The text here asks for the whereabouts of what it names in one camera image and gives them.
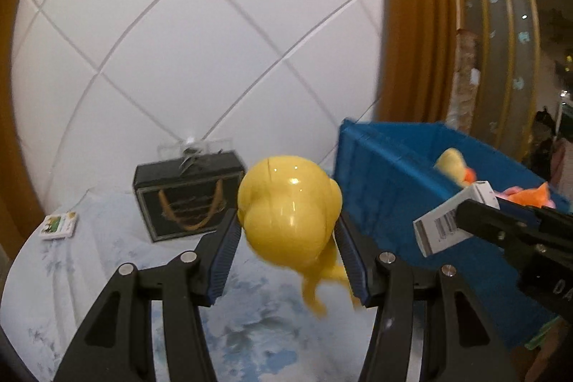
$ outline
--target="white card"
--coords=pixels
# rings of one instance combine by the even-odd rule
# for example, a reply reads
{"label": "white card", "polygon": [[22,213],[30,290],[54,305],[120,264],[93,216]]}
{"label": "white card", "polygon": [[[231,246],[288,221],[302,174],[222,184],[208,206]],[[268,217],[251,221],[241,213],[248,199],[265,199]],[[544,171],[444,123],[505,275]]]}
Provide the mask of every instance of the white card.
{"label": "white card", "polygon": [[46,216],[38,236],[42,240],[53,240],[56,238],[67,238],[73,235],[76,227],[77,214],[75,212],[66,212],[64,214],[52,214]]}
{"label": "white card", "polygon": [[455,220],[456,208],[466,199],[473,199],[496,209],[500,208],[488,182],[475,182],[464,188],[445,203],[414,221],[416,240],[424,257],[443,251],[473,236],[458,228]]}

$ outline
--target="screw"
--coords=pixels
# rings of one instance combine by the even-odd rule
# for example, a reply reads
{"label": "screw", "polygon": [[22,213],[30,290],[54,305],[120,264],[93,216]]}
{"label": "screw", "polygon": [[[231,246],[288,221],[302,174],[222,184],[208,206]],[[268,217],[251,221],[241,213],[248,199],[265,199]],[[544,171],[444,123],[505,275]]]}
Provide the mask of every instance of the screw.
{"label": "screw", "polygon": [[197,259],[197,254],[195,251],[185,251],[181,256],[179,256],[182,262],[193,262]]}
{"label": "screw", "polygon": [[456,275],[456,272],[457,272],[456,268],[450,264],[444,264],[442,266],[442,273],[446,277],[453,277],[454,275]]}
{"label": "screw", "polygon": [[385,251],[380,253],[378,259],[380,259],[380,261],[382,261],[384,264],[392,264],[392,262],[396,261],[396,255],[389,251]]}
{"label": "screw", "polygon": [[129,263],[122,264],[117,271],[120,275],[130,275],[134,271],[134,265]]}

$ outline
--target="black gift box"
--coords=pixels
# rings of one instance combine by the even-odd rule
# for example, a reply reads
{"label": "black gift box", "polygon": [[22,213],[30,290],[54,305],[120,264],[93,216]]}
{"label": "black gift box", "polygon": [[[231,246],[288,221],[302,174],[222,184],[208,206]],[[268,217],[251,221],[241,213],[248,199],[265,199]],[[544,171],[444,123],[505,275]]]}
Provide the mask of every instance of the black gift box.
{"label": "black gift box", "polygon": [[237,207],[245,168],[233,151],[138,165],[134,191],[154,242],[217,228]]}

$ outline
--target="marble patterned tabletop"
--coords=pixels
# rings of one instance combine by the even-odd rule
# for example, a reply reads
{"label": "marble patterned tabletop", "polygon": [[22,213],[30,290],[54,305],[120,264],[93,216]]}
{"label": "marble patterned tabletop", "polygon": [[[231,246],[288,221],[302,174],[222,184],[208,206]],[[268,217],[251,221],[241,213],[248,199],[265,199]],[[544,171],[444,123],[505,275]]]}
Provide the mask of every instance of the marble patterned tabletop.
{"label": "marble patterned tabletop", "polygon": [[[72,238],[45,241],[35,232],[28,239],[10,269],[0,306],[2,327],[40,382],[53,379],[76,329],[119,265],[163,265],[199,240],[151,243],[130,193],[88,192],[74,210],[78,223]],[[201,308],[219,381],[357,380],[376,311],[355,310],[338,285],[322,285],[319,296],[328,307],[323,319],[304,306],[298,275],[257,259],[243,237],[223,296]],[[153,303],[152,324],[157,381],[166,382],[159,302]],[[415,338],[413,374],[420,354]]]}

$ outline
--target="blue storage bin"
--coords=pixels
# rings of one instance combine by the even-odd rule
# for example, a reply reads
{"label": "blue storage bin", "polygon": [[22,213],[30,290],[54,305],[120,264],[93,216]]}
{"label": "blue storage bin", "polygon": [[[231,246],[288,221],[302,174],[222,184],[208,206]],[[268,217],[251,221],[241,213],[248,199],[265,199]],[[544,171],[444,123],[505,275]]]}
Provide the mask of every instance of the blue storage bin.
{"label": "blue storage bin", "polygon": [[[478,180],[487,180],[496,191],[515,185],[536,188],[543,183],[515,160],[443,124],[358,124],[350,120],[340,126],[334,179],[342,190],[345,210],[380,248],[413,266],[455,265],[511,348],[528,340],[552,315],[517,289],[519,274],[500,250],[470,238],[424,258],[415,239],[412,222],[460,191],[434,169],[447,148],[460,150]],[[554,192],[551,198],[560,211],[569,212],[567,199]]]}

